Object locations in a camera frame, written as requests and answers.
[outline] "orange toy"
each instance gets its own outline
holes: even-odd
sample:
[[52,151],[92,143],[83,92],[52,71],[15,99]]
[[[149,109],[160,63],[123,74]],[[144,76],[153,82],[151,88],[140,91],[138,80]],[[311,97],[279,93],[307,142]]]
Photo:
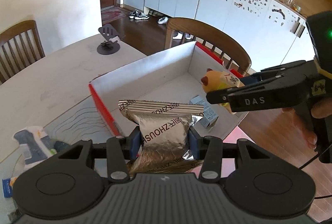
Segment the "orange toy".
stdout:
[[[227,71],[207,69],[207,73],[200,80],[203,84],[203,90],[205,93],[230,87],[244,86],[239,78]],[[229,103],[221,103],[219,105],[225,107],[229,113],[234,114],[230,108]]]

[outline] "red rug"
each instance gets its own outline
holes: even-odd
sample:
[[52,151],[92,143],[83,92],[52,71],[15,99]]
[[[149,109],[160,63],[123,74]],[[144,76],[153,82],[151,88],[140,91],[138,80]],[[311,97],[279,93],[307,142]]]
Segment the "red rug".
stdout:
[[112,21],[126,17],[129,14],[129,11],[120,8],[113,7],[111,9],[106,9],[102,11],[102,24],[109,24]]

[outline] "mug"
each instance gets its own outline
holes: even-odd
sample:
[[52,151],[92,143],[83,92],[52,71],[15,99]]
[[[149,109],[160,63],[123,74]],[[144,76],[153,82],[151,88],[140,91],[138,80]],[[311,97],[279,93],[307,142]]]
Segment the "mug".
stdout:
[[293,10],[297,11],[297,12],[300,12],[301,11],[301,7],[298,6],[298,5],[293,5]]

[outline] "wooden chair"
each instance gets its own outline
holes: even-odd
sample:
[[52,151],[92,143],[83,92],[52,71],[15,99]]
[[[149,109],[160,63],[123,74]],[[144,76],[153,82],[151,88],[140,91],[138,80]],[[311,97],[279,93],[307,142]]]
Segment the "wooden chair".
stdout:
[[34,20],[24,21],[0,34],[0,82],[45,57]]
[[[242,75],[249,70],[251,66],[249,55],[238,42],[224,32],[197,20],[170,18],[166,26],[165,49],[172,47],[172,37],[175,30],[193,35],[193,40],[196,40],[196,37],[203,39],[203,45],[205,45],[206,42],[212,44],[212,52],[214,52],[217,47],[222,51],[219,56],[221,59],[227,54],[230,57],[226,65],[228,70],[231,68],[233,61],[238,64],[238,72]],[[183,44],[184,41],[185,34],[183,34],[180,44]]]

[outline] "foil package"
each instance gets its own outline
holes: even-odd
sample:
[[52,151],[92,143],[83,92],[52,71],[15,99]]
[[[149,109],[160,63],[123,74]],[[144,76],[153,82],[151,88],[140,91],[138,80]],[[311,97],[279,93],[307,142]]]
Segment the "foil package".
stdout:
[[142,153],[129,161],[129,173],[184,173],[201,165],[194,160],[187,133],[204,116],[203,105],[120,100],[120,112],[139,124]]

